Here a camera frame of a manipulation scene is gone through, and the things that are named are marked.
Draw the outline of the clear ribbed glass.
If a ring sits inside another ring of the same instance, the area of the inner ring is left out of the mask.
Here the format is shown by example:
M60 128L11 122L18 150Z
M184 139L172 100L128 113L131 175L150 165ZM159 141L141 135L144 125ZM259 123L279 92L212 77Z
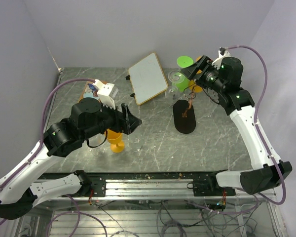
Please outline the clear ribbed glass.
M128 143L131 150L139 152L143 146L142 135L138 133L132 133L128 136Z

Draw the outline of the orange plastic wine glass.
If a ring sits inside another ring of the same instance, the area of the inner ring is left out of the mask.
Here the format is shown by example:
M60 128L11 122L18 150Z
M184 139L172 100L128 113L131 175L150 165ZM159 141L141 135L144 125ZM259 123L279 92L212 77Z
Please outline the orange plastic wine glass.
M111 151L114 153L121 153L125 144L123 142L123 134L114 132L110 129L106 130L106 138L108 143L110 144Z

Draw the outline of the clear wine glass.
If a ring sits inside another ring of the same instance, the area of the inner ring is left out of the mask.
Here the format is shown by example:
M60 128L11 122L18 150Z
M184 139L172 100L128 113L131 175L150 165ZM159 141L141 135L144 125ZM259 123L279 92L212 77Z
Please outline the clear wine glass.
M165 91L165 97L171 103L175 103L180 98L180 89L178 88L178 85L184 81L184 76L180 71L173 70L168 73L168 80L171 84Z
M89 139L90 151L94 157L100 157L104 155L106 149L102 142L104 141L105 136L103 134L98 134Z

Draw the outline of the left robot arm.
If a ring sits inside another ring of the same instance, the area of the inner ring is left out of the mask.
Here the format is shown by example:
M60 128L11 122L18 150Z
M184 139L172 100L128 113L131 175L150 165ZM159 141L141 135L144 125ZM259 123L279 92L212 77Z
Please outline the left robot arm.
M63 178L38 182L38 178L51 166L82 147L84 141L107 130L131 134L142 121L132 115L126 104L122 110L104 106L94 98L84 98L72 106L69 118L50 126L43 135L43 142L34 159L26 157L11 173L0 179L0 218L17 219L38 204L64 195L85 196L94 182L83 170Z

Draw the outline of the green plastic wine glass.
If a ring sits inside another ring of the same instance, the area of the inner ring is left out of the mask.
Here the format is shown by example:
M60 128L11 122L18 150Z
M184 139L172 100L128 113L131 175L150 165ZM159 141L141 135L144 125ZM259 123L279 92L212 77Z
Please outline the green plastic wine glass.
M177 65L180 69L193 65L194 61L188 56L177 58ZM181 73L180 70L173 70L168 74L168 79L172 85L176 86L180 92L183 92L189 85L189 80Z

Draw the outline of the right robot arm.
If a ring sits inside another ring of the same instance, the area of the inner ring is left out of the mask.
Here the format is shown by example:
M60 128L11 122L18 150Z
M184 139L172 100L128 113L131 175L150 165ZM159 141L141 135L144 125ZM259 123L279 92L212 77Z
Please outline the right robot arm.
M231 56L215 61L202 56L181 69L181 73L197 86L218 94L218 104L239 130L251 160L250 170L218 172L215 179L208 182L208 191L216 196L225 187L230 187L253 195L278 187L293 168L272 148L257 118L257 105L250 93L241 87L241 61Z

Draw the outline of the clear wine glass front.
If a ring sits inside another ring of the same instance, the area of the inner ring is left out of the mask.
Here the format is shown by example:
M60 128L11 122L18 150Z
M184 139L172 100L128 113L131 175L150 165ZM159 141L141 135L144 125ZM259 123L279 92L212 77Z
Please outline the clear wine glass front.
M104 141L105 136L103 134L98 134L89 139L90 151L94 157L100 157L104 155L106 149L102 142Z

